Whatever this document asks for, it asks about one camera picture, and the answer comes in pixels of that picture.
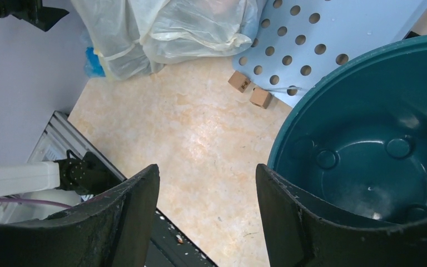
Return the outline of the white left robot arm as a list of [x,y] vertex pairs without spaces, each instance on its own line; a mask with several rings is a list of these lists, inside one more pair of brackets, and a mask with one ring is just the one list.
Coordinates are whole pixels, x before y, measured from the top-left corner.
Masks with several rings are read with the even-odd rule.
[[44,128],[73,109],[88,80],[84,30],[70,1],[0,1],[0,197],[48,189],[97,195],[124,180],[90,146],[31,159]]

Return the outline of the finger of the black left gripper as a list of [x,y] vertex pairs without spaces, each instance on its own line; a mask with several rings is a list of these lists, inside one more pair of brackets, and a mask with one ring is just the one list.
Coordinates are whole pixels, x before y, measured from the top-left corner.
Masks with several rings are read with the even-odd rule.
[[44,32],[68,14],[65,9],[45,7],[42,0],[0,0],[0,18],[14,16]]

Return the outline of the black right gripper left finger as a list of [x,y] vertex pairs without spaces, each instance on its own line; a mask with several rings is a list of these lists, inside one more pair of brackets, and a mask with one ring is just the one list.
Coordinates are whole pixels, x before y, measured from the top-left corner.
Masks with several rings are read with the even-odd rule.
[[46,219],[0,224],[0,266],[144,266],[159,189],[152,164]]

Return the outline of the teal plastic trash bin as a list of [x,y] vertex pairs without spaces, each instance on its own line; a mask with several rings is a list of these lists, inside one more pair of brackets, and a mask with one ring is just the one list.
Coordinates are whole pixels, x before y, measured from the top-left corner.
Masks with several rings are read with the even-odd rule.
[[284,121],[267,164],[362,217],[427,217],[427,35],[376,48],[322,78]]

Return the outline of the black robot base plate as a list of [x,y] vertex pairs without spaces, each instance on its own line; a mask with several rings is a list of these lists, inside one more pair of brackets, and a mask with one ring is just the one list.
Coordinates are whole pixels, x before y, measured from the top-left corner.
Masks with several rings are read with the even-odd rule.
[[145,266],[216,266],[164,213],[155,211]]

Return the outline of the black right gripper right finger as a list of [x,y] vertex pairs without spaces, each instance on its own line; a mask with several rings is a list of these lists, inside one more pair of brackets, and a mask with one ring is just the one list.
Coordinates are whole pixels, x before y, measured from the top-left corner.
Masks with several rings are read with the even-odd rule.
[[271,266],[427,266],[427,218],[392,224],[338,208],[265,164],[256,190]]

